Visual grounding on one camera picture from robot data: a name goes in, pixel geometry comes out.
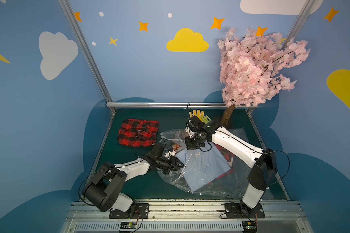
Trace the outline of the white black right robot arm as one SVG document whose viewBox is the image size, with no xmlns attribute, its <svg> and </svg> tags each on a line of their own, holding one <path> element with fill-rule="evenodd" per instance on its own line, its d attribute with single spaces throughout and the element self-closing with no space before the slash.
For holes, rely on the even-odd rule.
<svg viewBox="0 0 350 233">
<path fill-rule="evenodd" d="M 185 138 L 188 150 L 200 149 L 205 143 L 214 143 L 227 149 L 251 168 L 247 177 L 249 185 L 240 201 L 240 209 L 250 212 L 258 206 L 262 196 L 277 174 L 276 154 L 273 150 L 263 150 L 233 135 L 225 127 L 211 120 L 202 122 L 197 116 L 186 123 Z"/>
</svg>

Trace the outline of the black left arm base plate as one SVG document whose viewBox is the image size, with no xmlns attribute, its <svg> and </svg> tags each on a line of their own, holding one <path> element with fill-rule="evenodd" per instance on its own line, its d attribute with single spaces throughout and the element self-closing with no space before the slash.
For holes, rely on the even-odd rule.
<svg viewBox="0 0 350 233">
<path fill-rule="evenodd" d="M 125 212 L 111 209 L 109 219 L 134 219 L 139 216 L 148 219 L 149 207 L 148 203 L 133 203 Z"/>
</svg>

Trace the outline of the red black plaid shirt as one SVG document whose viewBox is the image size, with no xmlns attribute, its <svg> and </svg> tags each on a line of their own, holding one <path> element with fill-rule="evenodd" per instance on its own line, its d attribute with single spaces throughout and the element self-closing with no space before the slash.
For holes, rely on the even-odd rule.
<svg viewBox="0 0 350 233">
<path fill-rule="evenodd" d="M 149 147 L 156 143 L 159 122 L 125 119 L 118 131 L 118 143 L 129 147 Z"/>
<path fill-rule="evenodd" d="M 210 183 L 214 183 L 215 180 L 219 180 L 234 172 L 234 169 L 232 168 L 234 155 L 220 145 L 213 144 L 213 146 L 214 146 L 212 148 L 213 180 Z"/>
</svg>

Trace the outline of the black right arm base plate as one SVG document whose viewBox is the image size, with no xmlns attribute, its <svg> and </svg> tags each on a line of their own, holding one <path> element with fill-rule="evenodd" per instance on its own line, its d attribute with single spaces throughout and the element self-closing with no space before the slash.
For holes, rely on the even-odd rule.
<svg viewBox="0 0 350 233">
<path fill-rule="evenodd" d="M 227 202 L 223 204 L 225 207 L 227 218 L 250 218 L 250 219 L 261 219 L 265 218 L 263 207 L 260 203 L 257 204 L 253 209 L 239 203 Z"/>
</svg>

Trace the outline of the light blue shirt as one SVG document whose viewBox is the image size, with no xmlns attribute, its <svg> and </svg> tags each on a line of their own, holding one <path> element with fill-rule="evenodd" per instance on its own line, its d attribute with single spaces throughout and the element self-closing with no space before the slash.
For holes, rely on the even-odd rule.
<svg viewBox="0 0 350 233">
<path fill-rule="evenodd" d="M 190 193 L 196 192 L 231 169 L 217 147 L 212 147 L 209 151 L 184 149 L 176 153 L 175 157 L 184 167 L 173 184 Z"/>
</svg>

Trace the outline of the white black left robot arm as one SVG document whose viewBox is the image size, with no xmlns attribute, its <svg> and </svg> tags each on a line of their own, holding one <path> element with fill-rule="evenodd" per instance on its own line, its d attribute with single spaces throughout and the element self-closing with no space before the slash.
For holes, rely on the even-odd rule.
<svg viewBox="0 0 350 233">
<path fill-rule="evenodd" d="M 85 178 L 85 186 L 78 191 L 79 197 L 89 200 L 101 212 L 118 210 L 132 214 L 136 201 L 121 192 L 124 183 L 154 170 L 165 174 L 180 171 L 184 164 L 175 154 L 176 151 L 167 152 L 164 144 L 156 143 L 151 151 L 132 162 L 115 165 L 105 163 Z"/>
</svg>

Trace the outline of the clear plastic vacuum bag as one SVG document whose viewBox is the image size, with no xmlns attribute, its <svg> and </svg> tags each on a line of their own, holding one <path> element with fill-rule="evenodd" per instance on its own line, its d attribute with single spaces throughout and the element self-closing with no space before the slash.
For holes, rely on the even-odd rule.
<svg viewBox="0 0 350 233">
<path fill-rule="evenodd" d="M 169 131 L 162 132 L 160 134 L 161 140 L 160 142 L 166 146 L 166 151 L 169 152 L 170 148 L 170 140 L 171 139 L 181 139 L 187 137 L 189 134 L 184 129 L 173 129 Z M 213 147 L 214 143 L 206 143 L 205 147 L 201 148 L 201 151 L 209 151 Z M 202 196 L 217 196 L 222 198 L 233 198 L 239 199 L 243 197 L 247 187 L 248 180 L 247 177 L 251 171 L 251 168 L 245 164 L 241 159 L 234 155 L 233 157 L 233 165 L 232 168 L 234 172 L 223 177 L 219 180 L 215 180 L 214 183 L 209 183 L 204 187 L 200 188 L 194 193 L 186 192 L 176 185 L 173 182 L 179 177 L 180 171 L 172 171 L 168 174 L 163 173 L 162 171 L 157 171 L 159 176 L 166 182 L 169 183 L 178 189 L 194 194 L 194 195 L 202 195 Z"/>
</svg>

